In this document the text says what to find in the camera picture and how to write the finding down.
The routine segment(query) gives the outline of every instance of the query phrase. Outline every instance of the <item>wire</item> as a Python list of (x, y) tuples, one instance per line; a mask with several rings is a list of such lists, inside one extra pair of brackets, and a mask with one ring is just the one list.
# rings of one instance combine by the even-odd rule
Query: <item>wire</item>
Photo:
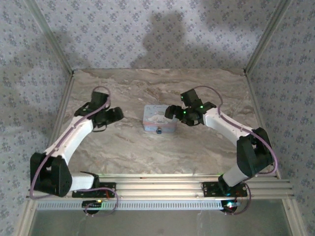
[(242, 214), (242, 213), (244, 213), (245, 211), (247, 211), (247, 209), (250, 207), (250, 204), (251, 204), (251, 202), (252, 202), (251, 189), (250, 189), (250, 187), (248, 186), (248, 184), (247, 184), (246, 182), (243, 182), (243, 184), (245, 184), (245, 186), (246, 186), (246, 188), (247, 188), (247, 190), (248, 190), (248, 195), (249, 195), (249, 199), (248, 199), (248, 201), (247, 201), (246, 206), (244, 207), (243, 210), (241, 210), (241, 211), (239, 211), (239, 212), (226, 212), (226, 214), (228, 214), (228, 215), (239, 215), (239, 214)]
[(92, 189), (80, 189), (80, 190), (78, 190), (78, 191), (80, 191), (80, 192), (91, 192), (91, 191), (97, 191), (97, 190), (105, 190), (106, 193), (107, 193), (107, 195), (108, 195), (108, 191), (112, 192), (112, 193), (115, 195), (115, 197), (116, 197), (116, 204), (115, 204), (114, 208), (113, 208), (109, 213), (92, 215), (92, 214), (88, 214), (88, 208), (89, 208), (91, 205), (93, 205), (94, 203), (89, 203), (89, 204), (87, 204), (87, 205), (85, 206), (85, 209), (84, 209), (84, 212), (85, 212), (86, 216), (91, 216), (91, 217), (94, 217), (94, 216), (97, 216), (97, 217), (102, 216), (102, 217), (103, 217), (103, 216), (107, 216), (107, 215), (112, 214), (112, 213), (117, 209), (118, 204), (119, 204), (119, 197), (118, 197), (118, 194), (117, 194), (113, 189), (107, 188), (107, 187), (101, 187), (101, 188), (92, 188)]
[(45, 165), (45, 163), (47, 162), (48, 158), (51, 157), (51, 155), (57, 151), (59, 149), (59, 147), (63, 144), (63, 142), (68, 138), (68, 136), (71, 134), (71, 132), (84, 120), (86, 120), (88, 117), (98, 113), (100, 110), (104, 109), (104, 108), (107, 108), (110, 106), (110, 90), (107, 88), (107, 87), (104, 87), (104, 86), (97, 86), (93, 89), (93, 92), (98, 89), (98, 88), (102, 88), (102, 89), (105, 89), (107, 90), (108, 92), (108, 97), (107, 97), (107, 100), (106, 102), (101, 106), (99, 107), (98, 109), (96, 109), (95, 111), (87, 114), (86, 116), (80, 118), (77, 122), (75, 122), (75, 124), (63, 135), (63, 137), (59, 140), (59, 142), (56, 144), (56, 146), (53, 148), (53, 150), (48, 153), (46, 155), (46, 157), (43, 159), (43, 161), (40, 163), (40, 165), (38, 166), (36, 172), (35, 172), (35, 175), (34, 175), (34, 178), (31, 182), (31, 187), (30, 187), (30, 198), (33, 199), (33, 200), (36, 200), (36, 199), (42, 199), (42, 198), (46, 198), (50, 195), (45, 195), (45, 196), (41, 196), (41, 197), (35, 197), (34, 196), (34, 188), (35, 188), (35, 183), (36, 183), (36, 180), (39, 176), (39, 173), (41, 171), (41, 169), (43, 168), (43, 166)]
[(272, 155), (272, 158), (273, 158), (273, 161), (274, 161), (274, 168), (272, 171), (269, 171), (269, 172), (265, 172), (265, 173), (261, 173), (259, 172), (259, 174), (261, 175), (267, 175), (267, 174), (274, 174), (277, 169), (278, 169), (278, 159), (277, 159), (277, 156), (275, 154), (275, 152), (272, 150), (272, 148), (270, 147), (270, 145), (265, 141), (263, 140), (260, 136), (258, 136), (257, 134), (255, 134), (254, 132), (252, 132), (251, 130), (248, 130), (248, 129), (245, 129), (243, 127), (240, 127), (239, 125), (229, 121), (227, 118), (225, 118), (222, 114), (221, 114), (221, 106), (223, 105), (223, 98), (222, 96), (219, 94), (218, 91), (216, 91), (214, 88), (210, 87), (210, 86), (206, 86), (206, 85), (202, 85), (202, 86), (197, 86), (197, 87), (194, 87), (193, 89), (197, 89), (197, 88), (208, 88), (208, 89), (211, 89), (213, 92), (215, 92), (218, 96), (219, 96), (219, 99), (221, 101), (221, 103), (219, 104), (218, 106), (218, 114), (219, 114), (219, 117), (221, 117), (225, 122), (227, 122), (228, 124), (234, 126), (235, 128), (239, 129), (239, 130), (244, 130), (245, 132), (253, 135), (255, 138), (257, 138), (259, 141), (261, 141), (267, 148), (268, 150), (270, 151), (271, 155)]

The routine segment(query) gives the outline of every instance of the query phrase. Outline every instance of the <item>wallpaper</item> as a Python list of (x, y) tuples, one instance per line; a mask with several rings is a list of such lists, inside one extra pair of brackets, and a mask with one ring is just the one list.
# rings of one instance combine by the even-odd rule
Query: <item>wallpaper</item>
[(293, 0), (250, 74), (284, 178), (315, 235), (315, 2)]
[(243, 68), (278, 0), (41, 0), (73, 69)]
[(69, 77), (22, 0), (0, 1), (0, 235), (12, 235)]

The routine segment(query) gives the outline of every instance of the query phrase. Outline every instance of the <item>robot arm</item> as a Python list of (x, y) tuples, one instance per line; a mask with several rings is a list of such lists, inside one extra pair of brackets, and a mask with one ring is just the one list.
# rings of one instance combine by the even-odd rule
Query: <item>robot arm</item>
[[(273, 158), (264, 144), (244, 130), (251, 130), (270, 145), (268, 135), (262, 128), (253, 129), (242, 125), (222, 112), (219, 115), (218, 108), (211, 102), (202, 103), (195, 90), (191, 89), (181, 94), (186, 109), (180, 106), (169, 106), (165, 117), (173, 119), (175, 115), (182, 123), (188, 126), (199, 124), (206, 125), (228, 138), (237, 149), (236, 164), (226, 173), (219, 177), (219, 186), (225, 195), (242, 181), (249, 179), (261, 170), (273, 163)], [(224, 116), (228, 121), (241, 127), (235, 126), (222, 119)]]
[(83, 118), (100, 108), (107, 98), (107, 94), (94, 91), (91, 102), (86, 103), (75, 112), (70, 125), (63, 134), (43, 153), (34, 153), (32, 155), (31, 182), (41, 162), (48, 153), (51, 153), (38, 175), (34, 190), (63, 197), (69, 191), (98, 187), (97, 175), (84, 172), (71, 174), (68, 164), (83, 139), (93, 132), (95, 128), (107, 126), (124, 117), (119, 107), (113, 109), (108, 107), (86, 119)]

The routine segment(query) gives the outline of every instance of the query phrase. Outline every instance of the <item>marble table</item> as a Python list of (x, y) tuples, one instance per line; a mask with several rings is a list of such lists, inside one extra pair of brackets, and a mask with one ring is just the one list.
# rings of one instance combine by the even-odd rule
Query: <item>marble table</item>
[[(219, 174), (236, 163), (236, 147), (204, 125), (177, 123), (172, 134), (148, 133), (142, 125), (146, 104), (181, 105), (180, 93), (198, 85), (216, 88), (224, 99), (222, 111), (240, 123), (257, 128), (245, 77), (221, 69), (95, 69), (76, 71), (62, 131), (74, 112), (91, 99), (92, 89), (108, 87), (111, 107), (125, 118), (106, 131), (91, 133), (75, 151), (72, 172), (96, 174)], [(197, 89), (203, 102), (219, 104), (215, 93)]]

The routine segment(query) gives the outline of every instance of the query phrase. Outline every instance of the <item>small box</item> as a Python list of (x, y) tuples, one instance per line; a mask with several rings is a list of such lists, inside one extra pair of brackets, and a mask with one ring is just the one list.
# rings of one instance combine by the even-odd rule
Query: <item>small box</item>
[(143, 127), (145, 131), (173, 133), (178, 119), (168, 119), (164, 116), (168, 105), (145, 105), (143, 114)]

